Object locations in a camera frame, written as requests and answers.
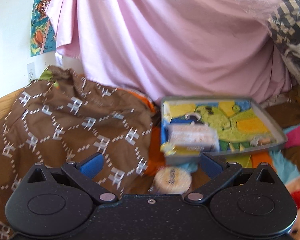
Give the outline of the white orange snack packet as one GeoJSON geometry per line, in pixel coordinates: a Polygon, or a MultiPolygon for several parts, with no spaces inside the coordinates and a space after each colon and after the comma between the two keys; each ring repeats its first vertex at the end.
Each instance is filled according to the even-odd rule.
{"type": "Polygon", "coordinates": [[[169,124],[168,144],[187,150],[218,152],[220,143],[214,128],[203,124],[169,124]]]}

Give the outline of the round rice cracker packet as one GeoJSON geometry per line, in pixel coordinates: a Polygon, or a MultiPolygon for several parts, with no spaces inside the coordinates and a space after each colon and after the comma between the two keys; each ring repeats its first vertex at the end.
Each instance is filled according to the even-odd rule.
{"type": "Polygon", "coordinates": [[[153,194],[185,194],[191,188],[192,177],[179,167],[163,167],[154,176],[149,189],[153,194]]]}

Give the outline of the grey tin tray cartoon print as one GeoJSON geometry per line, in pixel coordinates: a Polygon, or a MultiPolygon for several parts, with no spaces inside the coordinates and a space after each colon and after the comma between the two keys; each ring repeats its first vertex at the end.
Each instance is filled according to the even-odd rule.
{"type": "Polygon", "coordinates": [[[251,98],[169,96],[161,102],[160,149],[170,166],[197,163],[201,153],[227,157],[280,150],[286,142],[279,124],[251,98]],[[214,128],[220,150],[207,152],[170,146],[169,124],[203,124],[214,128]]]}

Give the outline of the brown PF patterned cloth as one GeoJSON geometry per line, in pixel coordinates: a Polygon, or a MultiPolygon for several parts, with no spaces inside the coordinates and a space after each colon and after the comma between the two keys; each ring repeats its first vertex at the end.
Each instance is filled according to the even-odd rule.
{"type": "Polygon", "coordinates": [[[132,90],[50,66],[25,87],[0,121],[0,239],[12,230],[5,205],[35,163],[60,167],[98,152],[95,181],[118,196],[148,167],[153,103],[132,90]]]}

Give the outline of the pink fabric sheet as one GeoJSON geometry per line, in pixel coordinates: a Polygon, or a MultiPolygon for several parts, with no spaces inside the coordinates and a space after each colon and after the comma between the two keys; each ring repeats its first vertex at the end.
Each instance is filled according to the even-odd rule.
{"type": "Polygon", "coordinates": [[[235,0],[51,0],[59,54],[85,76],[168,95],[242,95],[263,102],[292,81],[266,28],[235,0]]]}

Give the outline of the white wall socket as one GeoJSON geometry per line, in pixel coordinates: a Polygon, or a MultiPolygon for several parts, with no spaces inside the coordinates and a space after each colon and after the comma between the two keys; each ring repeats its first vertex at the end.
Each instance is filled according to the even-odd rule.
{"type": "Polygon", "coordinates": [[[27,77],[30,82],[36,79],[36,68],[34,62],[27,64],[27,77]]]}

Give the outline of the colourful cartoon wall poster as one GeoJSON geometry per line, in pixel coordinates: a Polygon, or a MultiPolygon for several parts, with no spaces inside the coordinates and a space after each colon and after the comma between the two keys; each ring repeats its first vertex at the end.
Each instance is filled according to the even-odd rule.
{"type": "Polygon", "coordinates": [[[51,0],[34,0],[31,16],[30,57],[55,51],[56,36],[46,14],[51,0]]]}

